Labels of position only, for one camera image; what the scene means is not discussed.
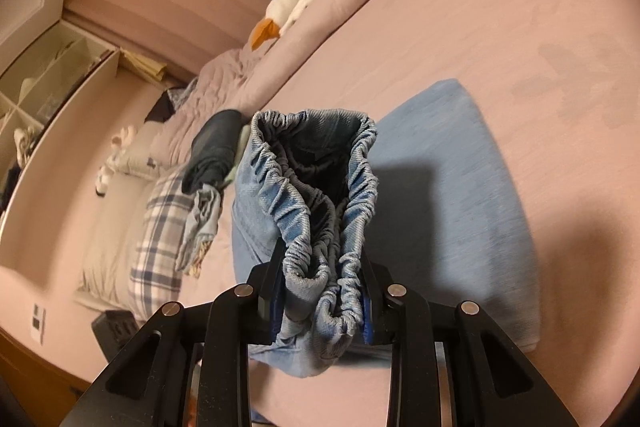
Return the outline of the light blue denim pants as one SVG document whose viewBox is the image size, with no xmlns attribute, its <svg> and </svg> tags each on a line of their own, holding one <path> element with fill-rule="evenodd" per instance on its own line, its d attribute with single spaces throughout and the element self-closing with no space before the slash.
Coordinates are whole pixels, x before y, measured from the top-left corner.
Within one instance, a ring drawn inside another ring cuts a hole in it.
<svg viewBox="0 0 640 427">
<path fill-rule="evenodd" d="M 364 348 L 361 260 L 425 299 L 472 300 L 524 350 L 540 337 L 524 210 L 472 96 L 442 80 L 381 120 L 347 109 L 254 116 L 235 178 L 234 273 L 285 243 L 284 315 L 253 359 L 294 377 Z"/>
</svg>

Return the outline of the blue plaid pillow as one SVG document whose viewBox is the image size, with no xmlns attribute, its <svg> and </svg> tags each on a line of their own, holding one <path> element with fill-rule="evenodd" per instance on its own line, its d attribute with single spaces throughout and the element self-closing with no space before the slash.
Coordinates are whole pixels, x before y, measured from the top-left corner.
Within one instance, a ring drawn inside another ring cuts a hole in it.
<svg viewBox="0 0 640 427">
<path fill-rule="evenodd" d="M 193 197 L 182 191 L 182 179 L 182 169 L 158 179 L 146 203 L 128 282 L 130 311 L 141 321 L 179 297 L 182 274 L 176 261 L 193 207 Z"/>
</svg>

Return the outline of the beige pillow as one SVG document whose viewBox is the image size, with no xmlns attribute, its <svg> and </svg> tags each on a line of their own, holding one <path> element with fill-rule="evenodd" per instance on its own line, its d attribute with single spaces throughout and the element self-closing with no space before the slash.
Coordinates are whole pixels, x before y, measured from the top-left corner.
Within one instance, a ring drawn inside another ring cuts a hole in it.
<svg viewBox="0 0 640 427">
<path fill-rule="evenodd" d="M 120 158 L 81 262 L 75 300 L 96 310 L 130 311 L 128 282 L 146 203 L 162 169 L 151 158 L 161 124 L 147 121 Z"/>
</svg>

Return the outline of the grey blue crumpled garment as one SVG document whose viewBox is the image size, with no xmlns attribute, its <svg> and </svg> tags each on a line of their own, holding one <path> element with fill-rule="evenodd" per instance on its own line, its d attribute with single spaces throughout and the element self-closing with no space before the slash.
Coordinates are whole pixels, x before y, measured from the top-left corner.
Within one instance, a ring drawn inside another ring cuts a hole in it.
<svg viewBox="0 0 640 427">
<path fill-rule="evenodd" d="M 176 270 L 188 277 L 199 277 L 202 264 L 218 231 L 222 196 L 208 184 L 195 192 L 193 206 L 186 216 Z"/>
</svg>

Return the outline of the dark navy folded garment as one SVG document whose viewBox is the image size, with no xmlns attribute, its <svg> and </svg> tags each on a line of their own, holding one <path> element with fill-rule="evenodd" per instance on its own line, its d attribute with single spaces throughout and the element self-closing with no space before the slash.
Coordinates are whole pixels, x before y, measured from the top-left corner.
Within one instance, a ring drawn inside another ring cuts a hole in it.
<svg viewBox="0 0 640 427">
<path fill-rule="evenodd" d="M 222 110 L 206 121 L 191 144 L 191 156 L 182 178 L 184 194 L 194 194 L 204 184 L 222 187 L 244 122 L 243 115 L 235 109 Z"/>
</svg>

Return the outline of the small white plush toy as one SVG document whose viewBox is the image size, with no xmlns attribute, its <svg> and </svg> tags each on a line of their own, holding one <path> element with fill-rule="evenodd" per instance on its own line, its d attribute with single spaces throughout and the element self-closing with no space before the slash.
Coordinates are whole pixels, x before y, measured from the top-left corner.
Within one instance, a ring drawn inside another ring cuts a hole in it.
<svg viewBox="0 0 640 427">
<path fill-rule="evenodd" d="M 104 197 L 111 179 L 118 169 L 120 158 L 122 154 L 126 152 L 128 146 L 134 141 L 137 129 L 134 126 L 123 127 L 116 134 L 111 137 L 110 147 L 111 152 L 108 154 L 104 163 L 101 165 L 98 173 L 96 174 L 96 183 L 94 184 L 94 191 L 99 197 Z"/>
</svg>

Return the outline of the light green folded cloth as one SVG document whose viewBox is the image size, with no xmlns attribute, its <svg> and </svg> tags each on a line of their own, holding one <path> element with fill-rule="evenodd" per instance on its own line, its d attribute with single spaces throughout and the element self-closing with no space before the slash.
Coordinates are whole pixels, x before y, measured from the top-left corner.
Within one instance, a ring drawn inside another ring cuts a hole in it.
<svg viewBox="0 0 640 427">
<path fill-rule="evenodd" d="M 236 143 L 236 150 L 232 162 L 232 166 L 227 176 L 224 178 L 224 182 L 222 182 L 222 187 L 226 188 L 229 184 L 231 184 L 236 176 L 236 172 L 238 171 L 238 167 L 240 165 L 240 161 L 243 157 L 244 150 L 246 149 L 248 138 L 250 137 L 250 126 L 246 124 L 242 127 L 238 143 Z"/>
</svg>

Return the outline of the white shelf cabinet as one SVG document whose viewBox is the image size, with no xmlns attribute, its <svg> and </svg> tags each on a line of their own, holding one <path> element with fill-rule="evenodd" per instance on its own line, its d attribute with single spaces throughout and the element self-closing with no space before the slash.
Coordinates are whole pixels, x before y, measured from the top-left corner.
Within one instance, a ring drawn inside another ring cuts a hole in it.
<svg viewBox="0 0 640 427">
<path fill-rule="evenodd" d="M 1 226 L 22 220 L 70 150 L 119 49 L 70 23 L 47 29 L 1 75 Z"/>
</svg>

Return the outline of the pink bed sheet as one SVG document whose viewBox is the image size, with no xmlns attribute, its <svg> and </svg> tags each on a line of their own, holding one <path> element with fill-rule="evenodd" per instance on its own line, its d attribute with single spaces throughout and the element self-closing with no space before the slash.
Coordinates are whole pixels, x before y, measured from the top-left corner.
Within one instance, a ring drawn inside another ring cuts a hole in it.
<svg viewBox="0 0 640 427">
<path fill-rule="evenodd" d="M 639 368 L 639 0 L 314 0 L 231 66 L 203 68 L 160 165 L 226 106 L 368 113 L 369 255 L 475 300 L 580 425 L 606 423 Z"/>
</svg>

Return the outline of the pink quilted duvet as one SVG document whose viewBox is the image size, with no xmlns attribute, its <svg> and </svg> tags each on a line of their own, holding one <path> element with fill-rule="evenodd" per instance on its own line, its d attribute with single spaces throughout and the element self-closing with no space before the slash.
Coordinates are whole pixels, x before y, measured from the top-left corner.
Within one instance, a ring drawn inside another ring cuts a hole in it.
<svg viewBox="0 0 640 427">
<path fill-rule="evenodd" d="M 205 121 L 221 109 L 250 117 L 282 89 L 322 43 L 369 0 L 312 0 L 293 26 L 256 51 L 249 46 L 219 54 L 198 74 L 194 89 L 151 143 L 150 156 L 163 167 L 186 162 Z"/>
</svg>

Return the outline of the white wall power strip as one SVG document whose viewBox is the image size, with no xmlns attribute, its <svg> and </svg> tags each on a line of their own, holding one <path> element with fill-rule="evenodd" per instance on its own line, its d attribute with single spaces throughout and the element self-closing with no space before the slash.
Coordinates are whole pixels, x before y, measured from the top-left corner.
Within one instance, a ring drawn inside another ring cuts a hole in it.
<svg viewBox="0 0 640 427">
<path fill-rule="evenodd" d="M 32 318 L 30 319 L 30 335 L 38 345 L 43 344 L 44 324 L 46 324 L 46 309 L 35 303 L 32 307 Z"/>
</svg>

